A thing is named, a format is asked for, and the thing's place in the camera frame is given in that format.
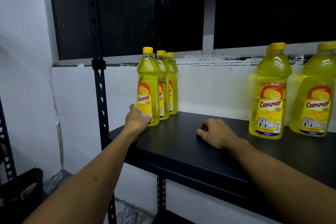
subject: screw hole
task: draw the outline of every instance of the screw hole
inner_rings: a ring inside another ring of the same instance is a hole
[[[97,23],[96,20],[93,19],[93,20],[92,20],[92,28],[93,28],[93,29],[95,29],[95,25],[96,25],[96,23]]]

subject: plastic bottle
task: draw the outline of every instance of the plastic bottle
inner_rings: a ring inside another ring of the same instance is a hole
[[[287,78],[291,65],[283,53],[285,43],[269,45],[269,53],[257,67],[250,133],[267,139],[279,139],[283,134],[287,98]]]
[[[159,103],[160,120],[169,118],[169,65],[165,51],[157,51],[157,67],[159,69]]]
[[[336,77],[336,41],[319,44],[317,53],[304,66],[293,104],[289,128],[315,137],[327,135]]]
[[[152,117],[149,126],[160,122],[159,117],[159,69],[153,58],[153,48],[144,47],[143,56],[136,69],[138,73],[137,104],[142,116]]]
[[[177,65],[173,59],[174,53],[167,52],[166,53],[167,62],[169,65],[170,74],[169,78],[169,111],[170,114],[176,114],[179,109],[179,100],[177,94],[177,74],[179,70],[177,69]]]

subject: dark rectangular panel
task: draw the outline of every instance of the dark rectangular panel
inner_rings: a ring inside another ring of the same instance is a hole
[[[98,0],[104,57],[142,54],[154,47],[154,0]]]
[[[336,39],[333,0],[216,0],[214,48]]]
[[[168,52],[202,50],[204,0],[165,0],[164,18]]]
[[[87,0],[51,0],[58,59],[92,57]]]

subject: right hand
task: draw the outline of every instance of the right hand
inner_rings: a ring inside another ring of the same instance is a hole
[[[217,149],[235,150],[245,141],[239,138],[221,119],[204,120],[201,128],[197,129],[197,135]]]

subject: yellow bottle cap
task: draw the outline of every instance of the yellow bottle cap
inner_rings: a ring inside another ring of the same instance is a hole
[[[153,53],[152,47],[144,47],[142,48],[142,53]]]
[[[319,44],[317,47],[318,51],[332,50],[332,49],[336,49],[336,41],[322,43]]]
[[[165,56],[166,55],[166,51],[157,51],[156,54],[158,56]]]
[[[272,43],[269,45],[269,51],[283,51],[285,49],[285,43]]]

